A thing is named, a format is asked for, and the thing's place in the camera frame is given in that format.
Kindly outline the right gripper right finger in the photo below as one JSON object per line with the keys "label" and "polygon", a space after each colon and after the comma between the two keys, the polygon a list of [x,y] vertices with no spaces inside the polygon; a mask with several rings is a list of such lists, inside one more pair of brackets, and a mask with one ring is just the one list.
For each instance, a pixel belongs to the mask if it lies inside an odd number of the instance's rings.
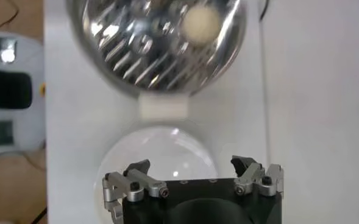
{"label": "right gripper right finger", "polygon": [[279,164],[270,164],[267,170],[253,158],[233,155],[230,160],[237,177],[233,181],[234,191],[238,196],[256,191],[265,197],[277,194],[283,196],[284,170]]}

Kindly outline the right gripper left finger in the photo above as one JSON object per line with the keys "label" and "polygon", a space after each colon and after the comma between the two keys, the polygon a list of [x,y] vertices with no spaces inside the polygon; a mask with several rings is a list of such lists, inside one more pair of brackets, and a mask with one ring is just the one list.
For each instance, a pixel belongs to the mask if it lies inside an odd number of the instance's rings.
{"label": "right gripper left finger", "polygon": [[102,178],[104,208],[110,213],[112,223],[124,223],[123,200],[131,203],[143,201],[146,196],[168,198],[165,181],[148,175],[151,163],[148,159],[128,165],[123,172],[106,173]]}

